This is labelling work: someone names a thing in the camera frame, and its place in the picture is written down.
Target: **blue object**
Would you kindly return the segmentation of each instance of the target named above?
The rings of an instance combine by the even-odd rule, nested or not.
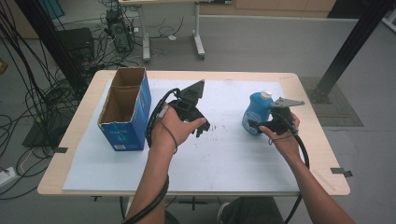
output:
[[[268,121],[273,103],[272,93],[269,91],[255,92],[250,95],[250,105],[242,118],[242,125],[253,135],[259,135],[256,128],[248,125],[248,121],[254,120],[258,123]]]

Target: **desk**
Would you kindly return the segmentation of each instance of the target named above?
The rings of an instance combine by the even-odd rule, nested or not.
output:
[[[151,7],[150,9],[154,9],[157,12],[164,12],[166,10],[175,10],[184,11],[185,8],[180,7],[177,4],[194,4],[194,11],[192,14],[195,16],[195,29],[192,31],[192,36],[195,41],[195,46],[197,48],[198,56],[201,59],[205,58],[204,46],[201,41],[201,37],[199,35],[199,10],[200,4],[199,2],[203,0],[119,0],[122,5],[134,5],[137,8],[137,13],[139,14],[140,25],[143,32],[143,61],[148,63],[150,60],[149,53],[149,34],[146,31],[145,24],[145,14],[143,7]]]
[[[131,195],[131,192],[120,191],[88,191],[88,190],[63,190],[64,182],[71,168],[73,157],[78,148],[78,143],[85,133],[92,113],[96,108],[106,84],[111,80],[116,71],[99,71],[95,74],[80,106],[67,129],[60,147],[67,147],[66,153],[56,153],[43,176],[38,192],[47,195]],[[185,71],[148,71],[148,80],[178,79],[196,81],[205,80],[245,80],[278,82],[284,95],[290,99],[304,100],[305,106],[296,106],[292,111],[300,118],[300,136],[302,137],[311,162],[311,172],[318,182],[331,195],[347,195],[349,186],[343,175],[334,175],[333,167],[339,167],[326,136],[319,125],[315,112],[309,103],[300,80],[294,74],[285,73],[243,73],[243,72],[185,72]],[[222,192],[206,193],[205,195],[235,195]],[[245,192],[244,195],[268,195],[267,192]],[[273,195],[296,195],[296,192],[279,192]]]

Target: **blue box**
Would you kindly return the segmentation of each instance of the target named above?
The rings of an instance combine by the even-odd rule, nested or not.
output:
[[[116,151],[143,150],[151,94],[145,68],[120,68],[114,76],[98,126]]]

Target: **finger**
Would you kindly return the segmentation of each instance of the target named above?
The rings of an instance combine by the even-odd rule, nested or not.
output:
[[[206,118],[198,118],[188,123],[190,133],[206,123]]]
[[[265,133],[265,135],[267,135],[270,139],[276,139],[276,134],[271,131],[269,128],[265,127],[265,126],[260,126],[259,127],[260,131],[262,131],[263,133]]]

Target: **electrical outlet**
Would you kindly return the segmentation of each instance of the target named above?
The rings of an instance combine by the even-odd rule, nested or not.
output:
[[[0,173],[0,188],[18,178],[18,176],[15,174],[14,168],[9,167],[7,171],[8,172],[2,171]]]

